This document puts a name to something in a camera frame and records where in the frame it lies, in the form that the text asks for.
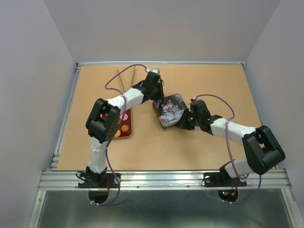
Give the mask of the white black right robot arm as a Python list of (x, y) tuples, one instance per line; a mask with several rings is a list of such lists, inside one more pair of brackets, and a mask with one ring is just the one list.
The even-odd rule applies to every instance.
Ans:
[[(269, 127), (243, 126), (222, 116), (211, 115), (202, 100), (192, 100), (176, 126), (185, 130), (199, 127), (210, 135), (225, 138), (230, 162), (223, 165), (219, 173), (218, 179), (223, 185), (230, 185), (236, 178), (241, 180), (251, 173), (263, 175), (285, 160), (285, 152)], [(230, 141), (243, 146), (244, 158), (232, 158)]]

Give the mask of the gold square tin box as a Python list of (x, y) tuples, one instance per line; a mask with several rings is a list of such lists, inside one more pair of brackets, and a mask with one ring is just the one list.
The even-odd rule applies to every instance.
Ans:
[(153, 101), (153, 110), (163, 130), (173, 128), (180, 120), (184, 109), (171, 100), (161, 102)]

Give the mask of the metal tongs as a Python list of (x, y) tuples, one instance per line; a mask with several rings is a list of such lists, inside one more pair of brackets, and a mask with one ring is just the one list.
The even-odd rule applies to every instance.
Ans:
[(123, 79), (122, 72), (120, 69), (117, 70), (117, 73), (119, 74), (118, 79), (120, 81), (120, 84), (121, 84), (121, 87), (122, 87), (122, 90), (124, 93), (134, 85), (136, 66), (133, 66), (130, 69), (132, 69), (132, 73), (130, 76), (127, 77), (127, 79)]

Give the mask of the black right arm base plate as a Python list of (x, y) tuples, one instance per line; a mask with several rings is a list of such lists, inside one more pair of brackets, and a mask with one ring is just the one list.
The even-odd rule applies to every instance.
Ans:
[(201, 186), (211, 187), (245, 187), (246, 181), (242, 182), (238, 178), (231, 178), (228, 174), (221, 172), (205, 172), (201, 181)]

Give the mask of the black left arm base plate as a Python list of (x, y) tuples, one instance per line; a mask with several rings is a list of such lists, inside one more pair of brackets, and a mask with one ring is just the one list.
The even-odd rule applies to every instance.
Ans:
[(118, 182), (112, 173), (102, 172), (97, 175), (89, 175), (86, 172), (77, 172), (78, 188), (80, 189), (100, 189), (118, 188)]

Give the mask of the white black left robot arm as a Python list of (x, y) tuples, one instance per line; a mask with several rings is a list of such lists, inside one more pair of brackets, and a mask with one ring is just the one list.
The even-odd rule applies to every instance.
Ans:
[(163, 83), (158, 68), (147, 73), (146, 78), (133, 85), (125, 93), (108, 100), (97, 99), (86, 122), (90, 136), (91, 155), (84, 174), (84, 182), (90, 187), (105, 184), (106, 150), (118, 130), (118, 120), (126, 110), (148, 100), (164, 98)]

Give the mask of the gold tin lid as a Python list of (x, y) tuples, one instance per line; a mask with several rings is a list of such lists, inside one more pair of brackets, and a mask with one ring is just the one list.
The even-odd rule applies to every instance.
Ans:
[(181, 119), (187, 106), (179, 93), (153, 101), (152, 107), (163, 130), (173, 128)]

